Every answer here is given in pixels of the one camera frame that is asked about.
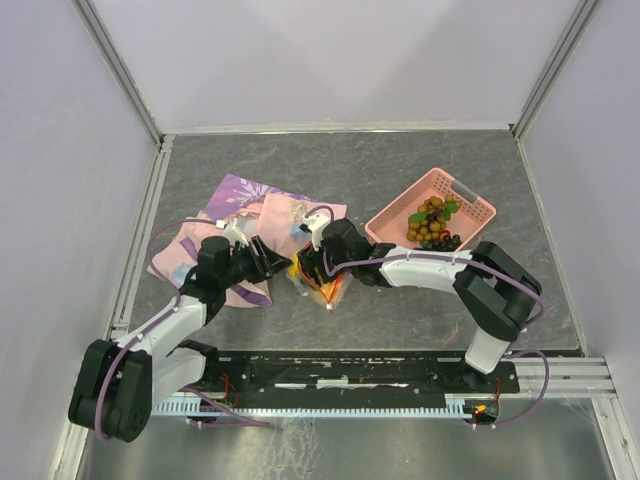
plastic basket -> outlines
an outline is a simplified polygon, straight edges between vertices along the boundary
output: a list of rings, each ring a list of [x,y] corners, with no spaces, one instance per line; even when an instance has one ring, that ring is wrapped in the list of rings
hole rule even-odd
[[[435,195],[444,199],[449,194],[462,203],[458,212],[447,222],[447,230],[452,235],[460,235],[462,244],[458,250],[461,250],[495,217],[496,209],[440,168],[430,170],[407,188],[365,225],[365,231],[373,242],[416,248],[419,246],[418,242],[412,242],[406,237],[409,216],[416,213],[418,206],[427,198]]]

pink cloth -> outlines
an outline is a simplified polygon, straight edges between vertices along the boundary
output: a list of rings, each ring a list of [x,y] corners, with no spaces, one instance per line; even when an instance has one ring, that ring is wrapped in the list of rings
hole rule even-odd
[[[256,201],[225,217],[230,221],[236,216],[256,219],[254,230],[249,227],[247,237],[260,236],[265,245],[285,257],[292,256],[310,241],[310,235],[300,230],[302,217],[318,205],[330,206],[335,218],[344,218],[346,205],[331,205],[300,200],[287,194],[268,193],[263,201]],[[197,218],[212,220],[205,211]],[[213,235],[221,235],[213,225],[185,223],[169,246],[153,257],[154,265],[176,286],[182,285],[187,272],[196,264],[197,251],[202,240]],[[225,305],[232,307],[270,306],[271,298],[266,282],[253,285],[242,282],[227,290]]]

white panel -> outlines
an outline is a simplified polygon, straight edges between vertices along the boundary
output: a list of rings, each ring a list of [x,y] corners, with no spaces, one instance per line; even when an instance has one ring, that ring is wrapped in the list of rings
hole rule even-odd
[[[590,351],[640,440],[640,2],[602,2],[525,138]]]
[[[0,465],[46,478],[153,146],[68,0],[0,3]]]
[[[578,0],[94,0],[165,132],[515,122]]]

